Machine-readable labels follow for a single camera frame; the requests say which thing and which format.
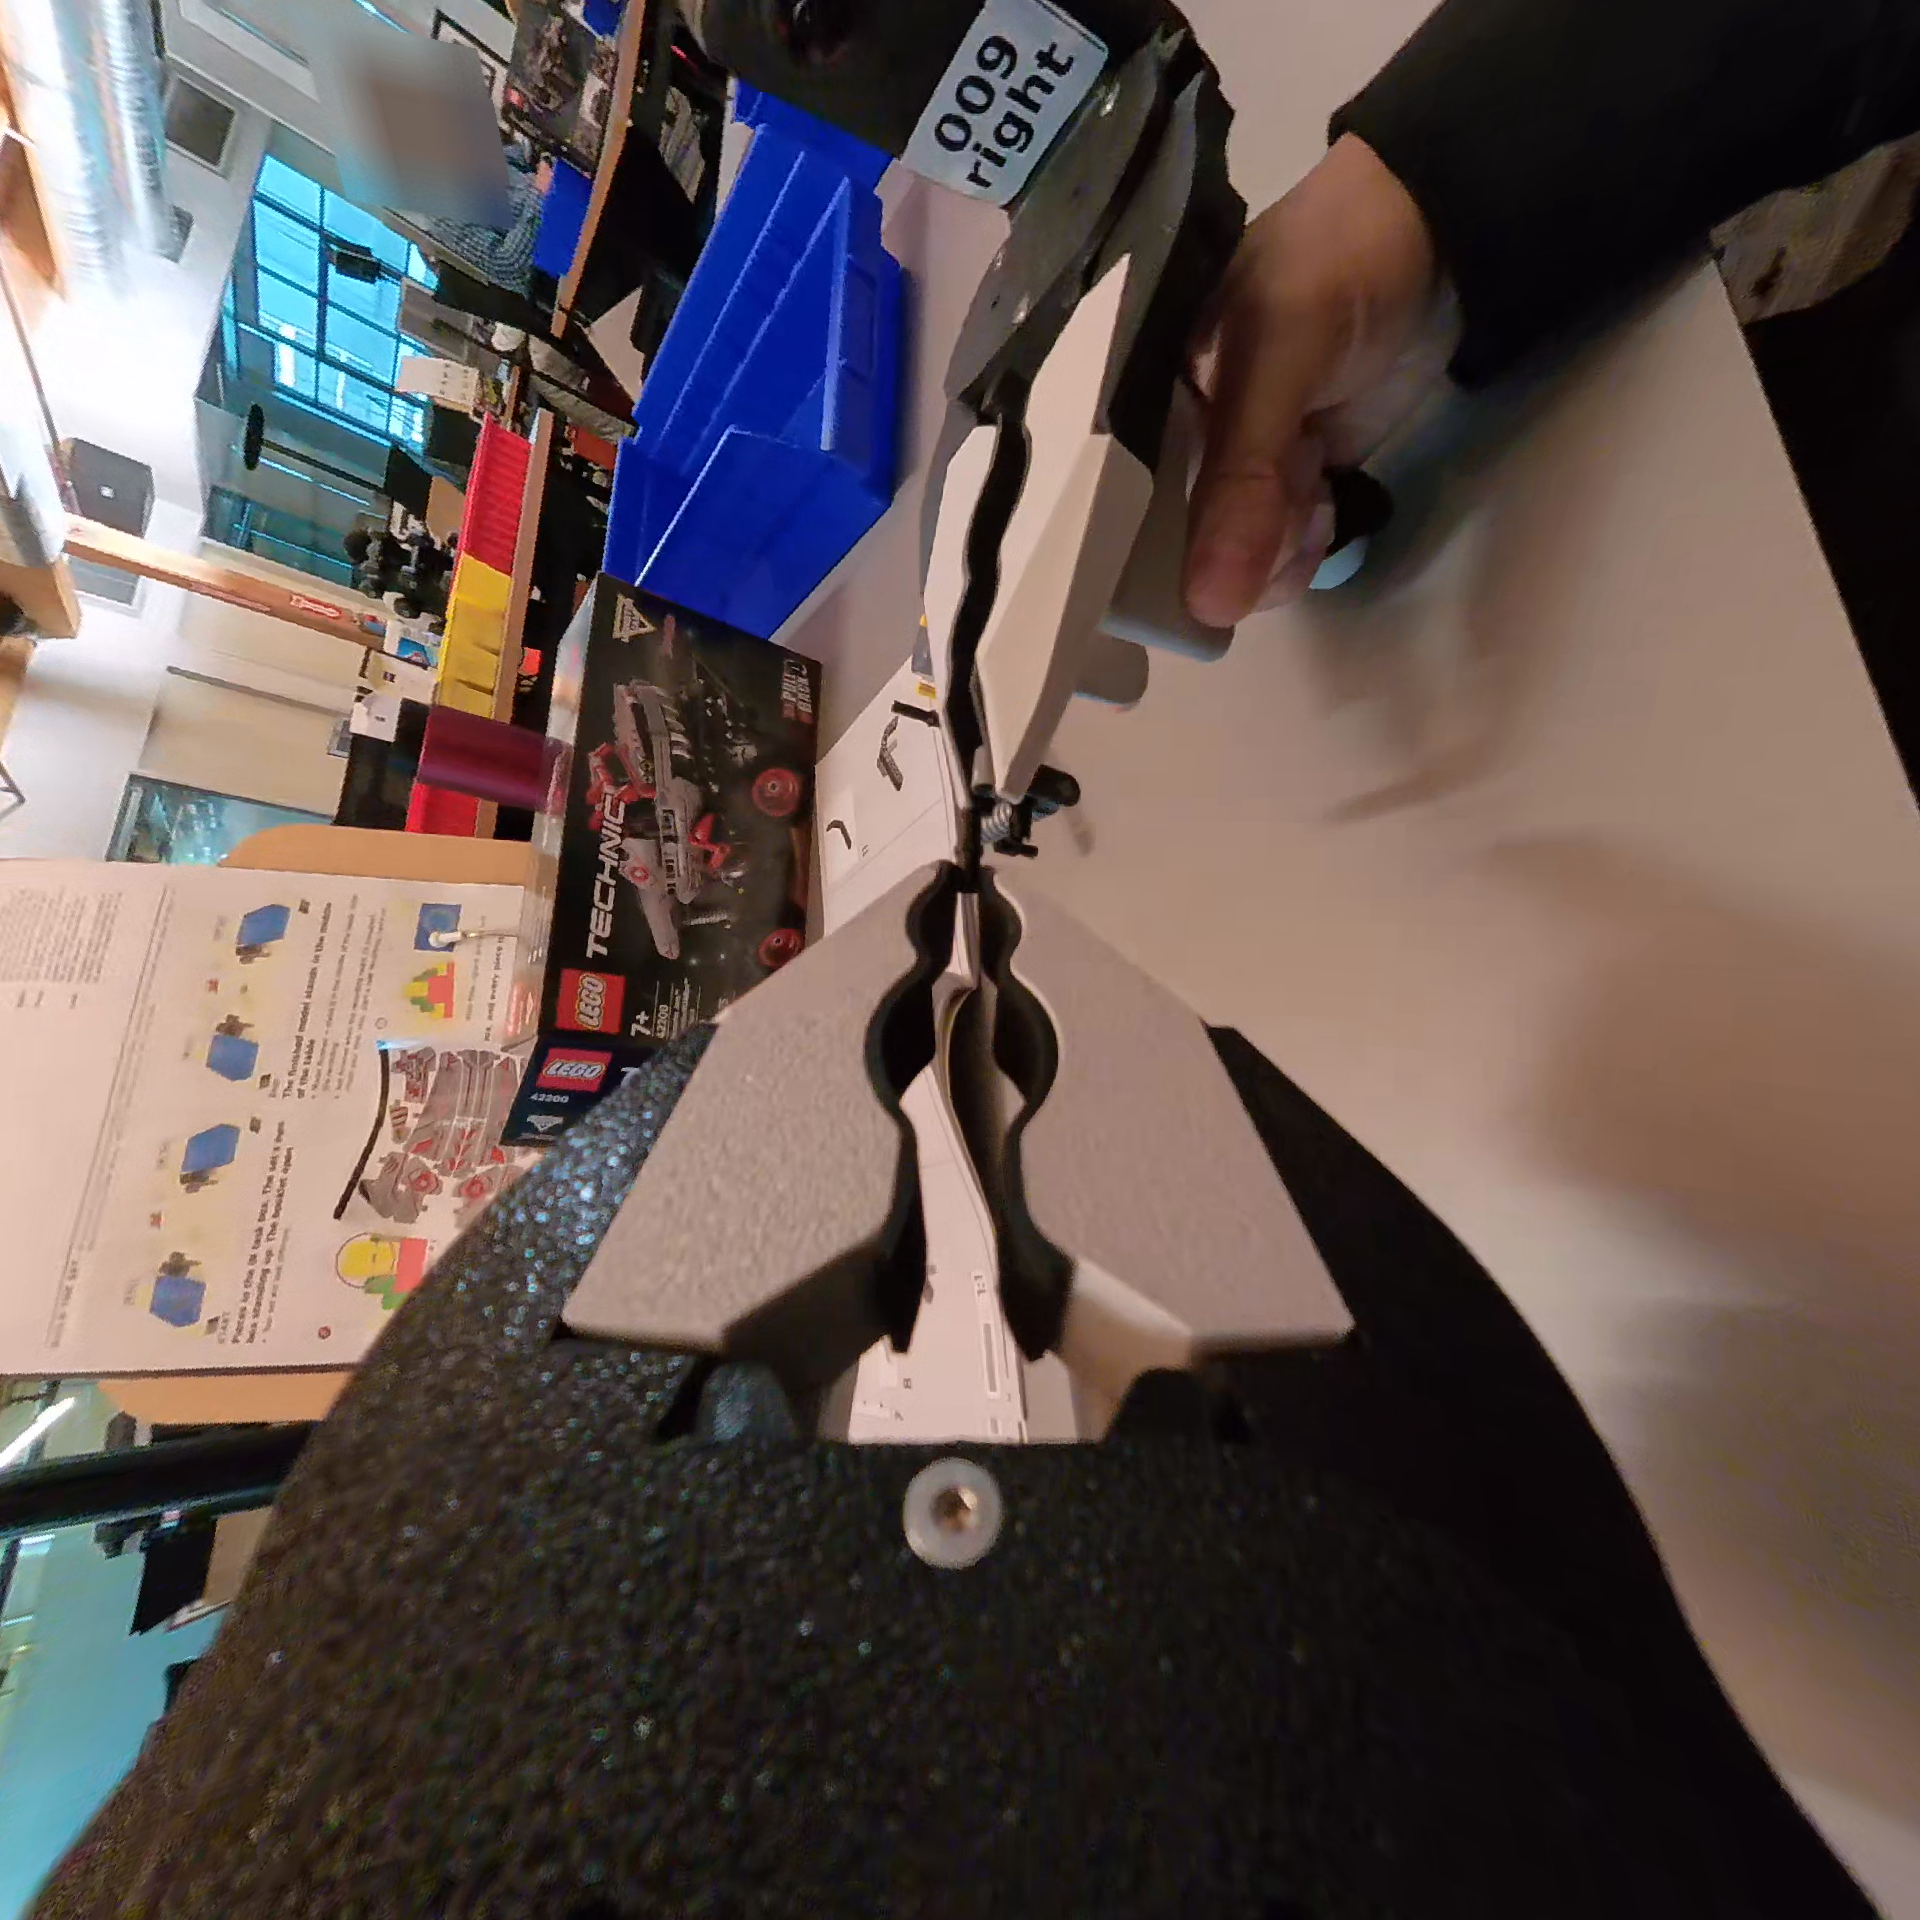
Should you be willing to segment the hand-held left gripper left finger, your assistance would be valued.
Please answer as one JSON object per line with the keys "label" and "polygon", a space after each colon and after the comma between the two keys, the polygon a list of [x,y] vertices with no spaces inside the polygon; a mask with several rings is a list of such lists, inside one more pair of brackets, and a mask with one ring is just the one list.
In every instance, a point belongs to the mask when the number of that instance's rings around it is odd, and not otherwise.
{"label": "hand-held left gripper left finger", "polygon": [[563,1326],[828,1389],[916,1327],[928,1236],[906,1093],[940,1061],[958,868],[906,875],[714,1027]]}

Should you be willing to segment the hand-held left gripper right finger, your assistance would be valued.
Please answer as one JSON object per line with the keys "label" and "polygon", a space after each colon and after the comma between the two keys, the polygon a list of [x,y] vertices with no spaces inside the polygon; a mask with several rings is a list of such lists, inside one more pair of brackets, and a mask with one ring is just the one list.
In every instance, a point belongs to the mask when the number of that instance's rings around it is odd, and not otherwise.
{"label": "hand-held left gripper right finger", "polygon": [[976,889],[960,1134],[1020,1354],[1079,1435],[1147,1375],[1334,1349],[1353,1327],[1209,1028],[1046,894]]}

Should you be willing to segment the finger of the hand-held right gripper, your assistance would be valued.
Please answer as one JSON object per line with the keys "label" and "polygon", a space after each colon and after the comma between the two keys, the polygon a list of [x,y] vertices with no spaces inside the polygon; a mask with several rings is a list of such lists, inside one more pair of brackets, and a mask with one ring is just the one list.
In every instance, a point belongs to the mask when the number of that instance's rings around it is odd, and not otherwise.
{"label": "finger of the hand-held right gripper", "polygon": [[992,793],[1026,799],[1073,699],[1120,711],[1145,694],[1138,643],[1106,631],[1155,474],[1099,420],[1135,259],[1068,318],[1025,402],[1026,468],[999,539],[999,581],[974,652]]}
{"label": "finger of the hand-held right gripper", "polygon": [[963,662],[963,605],[972,582],[969,554],[978,545],[980,513],[996,515],[994,474],[1002,433],[967,404],[950,404],[928,455],[922,501],[922,604],[935,705],[960,783],[972,783],[978,724],[972,707],[972,667]]}

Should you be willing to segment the small building brick assembly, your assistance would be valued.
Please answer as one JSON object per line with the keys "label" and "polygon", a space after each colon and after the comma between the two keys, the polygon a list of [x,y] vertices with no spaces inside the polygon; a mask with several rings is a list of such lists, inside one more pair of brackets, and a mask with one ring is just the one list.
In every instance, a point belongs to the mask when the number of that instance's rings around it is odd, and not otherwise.
{"label": "small building brick assembly", "polygon": [[969,846],[983,858],[1039,858],[1035,828],[1078,809],[1081,797],[1081,783],[1068,770],[1047,763],[1035,770],[1028,789],[1017,797],[1006,797],[990,783],[976,781],[969,793]]}

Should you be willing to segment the light grey desk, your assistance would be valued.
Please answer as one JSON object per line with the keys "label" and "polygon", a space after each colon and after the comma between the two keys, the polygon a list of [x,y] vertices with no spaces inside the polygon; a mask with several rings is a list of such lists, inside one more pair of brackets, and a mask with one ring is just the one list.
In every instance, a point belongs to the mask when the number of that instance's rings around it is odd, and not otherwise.
{"label": "light grey desk", "polygon": [[1916,807],[1714,269],[1074,705],[1016,870],[1239,1028],[1584,1399],[1753,1734],[1916,1916]]}

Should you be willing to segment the person's right hand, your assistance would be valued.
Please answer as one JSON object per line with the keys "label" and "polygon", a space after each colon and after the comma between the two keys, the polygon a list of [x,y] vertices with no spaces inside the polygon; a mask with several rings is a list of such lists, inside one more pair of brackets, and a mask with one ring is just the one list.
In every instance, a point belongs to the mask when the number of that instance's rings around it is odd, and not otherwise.
{"label": "person's right hand", "polygon": [[1204,444],[1184,605],[1212,628],[1299,598],[1334,549],[1330,474],[1424,402],[1457,298],[1407,185],[1356,133],[1254,220],[1196,337]]}

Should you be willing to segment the white instruction booklet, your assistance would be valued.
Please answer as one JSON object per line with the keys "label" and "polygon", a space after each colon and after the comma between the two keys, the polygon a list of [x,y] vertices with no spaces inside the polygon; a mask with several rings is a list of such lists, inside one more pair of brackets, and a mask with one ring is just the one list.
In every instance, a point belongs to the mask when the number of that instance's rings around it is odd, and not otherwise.
{"label": "white instruction booklet", "polygon": [[[930,683],[904,662],[819,765],[824,933],[944,852],[950,809]],[[872,1346],[852,1375],[849,1437],[927,1444],[1071,1442],[1073,1391],[1057,1361],[1028,1363],[996,1287],[992,1223],[940,1079],[904,1095],[919,1150],[928,1266],[906,1349]]]}

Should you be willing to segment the black toy set box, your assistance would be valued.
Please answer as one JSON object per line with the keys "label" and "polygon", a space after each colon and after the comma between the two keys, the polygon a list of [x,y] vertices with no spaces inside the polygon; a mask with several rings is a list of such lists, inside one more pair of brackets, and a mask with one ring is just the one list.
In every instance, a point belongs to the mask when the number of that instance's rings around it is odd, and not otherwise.
{"label": "black toy set box", "polygon": [[500,1135],[524,1148],[802,953],[824,669],[604,572],[552,692]]}

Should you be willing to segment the row of red bins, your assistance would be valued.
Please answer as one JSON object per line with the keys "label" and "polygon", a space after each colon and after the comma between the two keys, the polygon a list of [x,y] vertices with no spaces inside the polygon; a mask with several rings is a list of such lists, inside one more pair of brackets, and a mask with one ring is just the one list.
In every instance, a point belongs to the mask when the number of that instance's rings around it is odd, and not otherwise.
{"label": "row of red bins", "polygon": [[[456,570],[460,555],[474,555],[512,575],[510,620],[522,646],[522,660],[512,711],[497,721],[514,726],[519,726],[514,714],[522,687],[535,683],[539,667],[539,652],[526,646],[524,626],[534,604],[534,558],[545,493],[545,455],[547,425],[534,438],[526,438],[494,420],[482,423],[465,492],[465,515],[452,561]],[[510,807],[470,799],[415,779],[406,825],[410,831],[491,836],[497,819],[505,809]]]}

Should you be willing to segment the maroon bottle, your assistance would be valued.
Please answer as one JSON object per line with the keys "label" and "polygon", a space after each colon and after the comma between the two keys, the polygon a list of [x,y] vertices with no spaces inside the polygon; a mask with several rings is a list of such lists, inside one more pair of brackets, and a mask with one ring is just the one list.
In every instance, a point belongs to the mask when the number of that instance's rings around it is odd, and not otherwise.
{"label": "maroon bottle", "polygon": [[563,759],[566,749],[552,735],[432,705],[423,721],[417,781],[500,809],[539,812]]}

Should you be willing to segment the brown cardboard board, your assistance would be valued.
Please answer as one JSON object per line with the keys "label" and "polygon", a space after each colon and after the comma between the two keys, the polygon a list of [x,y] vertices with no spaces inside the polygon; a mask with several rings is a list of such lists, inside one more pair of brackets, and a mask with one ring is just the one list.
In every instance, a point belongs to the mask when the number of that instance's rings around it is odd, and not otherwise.
{"label": "brown cardboard board", "polygon": [[[230,870],[318,874],[375,881],[450,881],[465,884],[534,882],[535,858],[524,843],[478,836],[283,825],[254,831],[224,858]],[[144,1423],[239,1426],[324,1419],[352,1372],[268,1372],[211,1375],[99,1379],[107,1402]]]}

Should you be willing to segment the printed instruction poster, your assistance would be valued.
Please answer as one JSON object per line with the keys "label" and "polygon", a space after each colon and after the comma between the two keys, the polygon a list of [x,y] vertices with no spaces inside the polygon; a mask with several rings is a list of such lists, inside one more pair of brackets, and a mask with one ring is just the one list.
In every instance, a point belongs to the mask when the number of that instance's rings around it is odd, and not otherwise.
{"label": "printed instruction poster", "polygon": [[9,1375],[343,1372],[500,1193],[522,891],[9,859]]}

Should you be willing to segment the large window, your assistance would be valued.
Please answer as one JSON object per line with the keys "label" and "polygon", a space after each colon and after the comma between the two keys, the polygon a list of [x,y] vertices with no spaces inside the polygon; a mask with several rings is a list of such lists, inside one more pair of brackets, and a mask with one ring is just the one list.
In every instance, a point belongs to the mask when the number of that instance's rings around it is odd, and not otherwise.
{"label": "large window", "polygon": [[346,581],[350,527],[386,507],[400,451],[420,470],[431,401],[400,387],[425,354],[406,318],[440,274],[402,227],[271,153],[257,170],[199,398],[209,531],[259,555]]}

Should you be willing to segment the black metal bar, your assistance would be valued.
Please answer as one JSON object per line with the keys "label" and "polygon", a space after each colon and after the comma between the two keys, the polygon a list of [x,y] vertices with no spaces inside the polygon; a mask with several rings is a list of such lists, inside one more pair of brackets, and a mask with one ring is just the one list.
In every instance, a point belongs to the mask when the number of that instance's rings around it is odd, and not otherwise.
{"label": "black metal bar", "polygon": [[164,1516],[273,1506],[320,1423],[219,1426],[153,1446],[41,1461],[3,1475],[3,1540]]}

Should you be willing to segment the silver air duct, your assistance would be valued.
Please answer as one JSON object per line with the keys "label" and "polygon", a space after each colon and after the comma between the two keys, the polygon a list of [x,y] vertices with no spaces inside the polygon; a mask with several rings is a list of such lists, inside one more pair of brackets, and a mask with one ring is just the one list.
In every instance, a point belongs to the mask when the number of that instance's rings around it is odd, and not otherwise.
{"label": "silver air duct", "polygon": [[164,68],[147,2],[81,2],[90,155],[126,247],[163,254],[174,235],[164,183]]}

